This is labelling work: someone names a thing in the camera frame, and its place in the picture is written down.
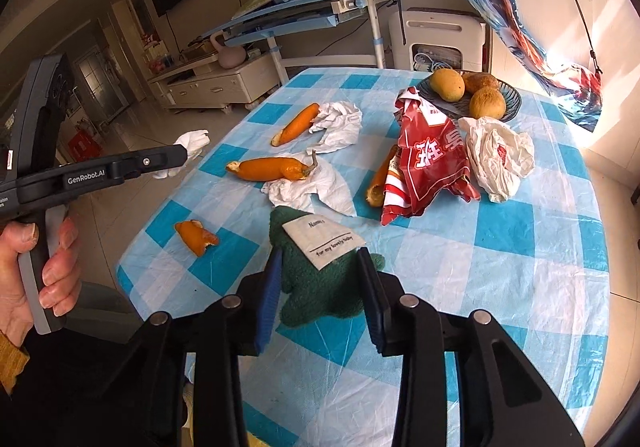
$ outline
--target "red snack bag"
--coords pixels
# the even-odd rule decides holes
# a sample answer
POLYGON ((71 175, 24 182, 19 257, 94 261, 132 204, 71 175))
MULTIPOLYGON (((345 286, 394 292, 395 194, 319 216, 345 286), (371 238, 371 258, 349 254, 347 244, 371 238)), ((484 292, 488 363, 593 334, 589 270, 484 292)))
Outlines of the red snack bag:
POLYGON ((382 224, 397 216, 421 216, 441 189, 479 200, 469 183, 471 171, 465 144, 449 117, 418 94, 414 87, 398 94, 398 154, 389 163, 382 224))

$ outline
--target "white appliance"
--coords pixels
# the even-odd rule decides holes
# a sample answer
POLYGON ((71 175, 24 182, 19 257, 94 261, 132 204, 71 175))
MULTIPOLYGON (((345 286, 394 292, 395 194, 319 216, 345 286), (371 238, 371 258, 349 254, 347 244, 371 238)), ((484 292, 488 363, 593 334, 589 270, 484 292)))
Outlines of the white appliance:
POLYGON ((482 71, 485 23, 463 13, 411 9, 402 12, 406 45, 402 44, 400 18, 389 18, 391 49, 397 70, 428 71, 431 61, 453 69, 482 71))

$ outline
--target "red stool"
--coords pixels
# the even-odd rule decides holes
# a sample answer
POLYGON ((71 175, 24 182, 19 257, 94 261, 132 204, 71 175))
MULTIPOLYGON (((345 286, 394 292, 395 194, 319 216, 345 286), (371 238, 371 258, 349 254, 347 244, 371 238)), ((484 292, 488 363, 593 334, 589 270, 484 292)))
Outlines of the red stool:
POLYGON ((84 129, 78 129, 76 135, 69 140, 69 150, 77 162, 97 158, 102 154, 102 147, 84 129))

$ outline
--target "human hand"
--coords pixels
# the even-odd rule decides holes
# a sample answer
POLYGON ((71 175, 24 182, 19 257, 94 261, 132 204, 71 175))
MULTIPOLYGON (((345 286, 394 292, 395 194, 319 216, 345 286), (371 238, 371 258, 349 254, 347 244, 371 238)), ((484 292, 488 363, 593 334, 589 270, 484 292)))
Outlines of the human hand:
MULTIPOLYGON (((0 235, 0 331, 20 347, 33 326, 33 315, 22 286, 18 254, 29 252, 38 242, 35 223, 25 225, 11 221, 0 235)), ((56 316, 76 305, 80 293, 78 229, 65 218, 59 229, 60 245, 42 271, 45 287, 40 291, 40 305, 53 308, 56 316)))

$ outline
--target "white tissue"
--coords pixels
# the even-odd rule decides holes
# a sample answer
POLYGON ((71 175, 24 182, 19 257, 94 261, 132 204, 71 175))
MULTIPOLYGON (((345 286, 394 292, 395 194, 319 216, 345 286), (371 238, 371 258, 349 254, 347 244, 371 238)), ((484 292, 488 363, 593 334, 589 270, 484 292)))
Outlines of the white tissue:
POLYGON ((154 178, 161 180, 162 178, 166 178, 167 176, 172 177, 177 175, 180 170, 187 165, 191 160, 193 160, 198 153, 202 150, 202 148, 209 144, 209 137, 207 136, 206 129, 201 129, 198 131, 189 131, 184 135, 178 137, 178 140, 175 141, 174 145, 180 144, 187 150, 187 161, 184 165, 180 167, 174 167, 173 169, 165 169, 162 171, 158 171, 154 173, 154 178))
POLYGON ((350 102, 329 102, 320 106, 309 132, 326 129, 322 140, 306 150, 307 154, 333 152, 356 143, 362 127, 362 111, 350 102))
POLYGON ((489 201, 502 203, 512 198, 518 192, 520 178, 526 178, 535 166, 531 137, 488 116, 460 118, 458 123, 467 132, 466 153, 489 201))
MULTIPOLYGON (((290 156, 303 163, 310 162, 309 157, 303 152, 279 156, 290 156)), ((340 173, 322 158, 318 158, 318 167, 311 171, 306 180, 291 181, 283 178, 266 182, 262 186, 262 192, 268 195, 269 201, 275 207, 286 205, 298 210, 314 212, 311 194, 318 194, 320 201, 336 212, 345 216, 357 215, 349 186, 340 173)))

